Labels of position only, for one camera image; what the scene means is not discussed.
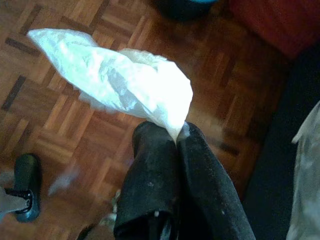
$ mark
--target red fabric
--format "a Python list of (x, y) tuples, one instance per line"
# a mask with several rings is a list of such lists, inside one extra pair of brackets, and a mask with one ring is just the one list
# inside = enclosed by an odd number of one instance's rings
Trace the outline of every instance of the red fabric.
[(320, 40), (320, 0), (229, 0), (250, 29), (294, 59)]

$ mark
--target parquet floor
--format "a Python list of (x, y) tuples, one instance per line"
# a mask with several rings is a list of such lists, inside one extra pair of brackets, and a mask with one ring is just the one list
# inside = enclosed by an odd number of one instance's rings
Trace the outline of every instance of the parquet floor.
[[(2, 240), (74, 240), (111, 210), (133, 161), (142, 120), (78, 101), (27, 39), (36, 28), (89, 33), (99, 45), (147, 50), (175, 61), (194, 92), (188, 120), (205, 133), (240, 196), (259, 155), (289, 70), (287, 60), (233, 19), (224, 1), (197, 21), (163, 18), (148, 0), (0, 0), (0, 170), (34, 152), (42, 159), (42, 213), (28, 224), (7, 215)], [(48, 196), (65, 169), (79, 177)]]

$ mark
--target plastic bag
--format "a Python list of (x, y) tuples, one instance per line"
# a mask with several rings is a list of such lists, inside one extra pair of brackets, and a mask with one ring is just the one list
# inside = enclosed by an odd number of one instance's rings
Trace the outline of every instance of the plastic bag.
[(287, 240), (320, 239), (320, 102), (292, 140), (298, 142)]
[(90, 35), (69, 29), (28, 33), (57, 71), (81, 91), (80, 99), (107, 111), (145, 118), (176, 141), (193, 92), (177, 65), (146, 51), (99, 47)]

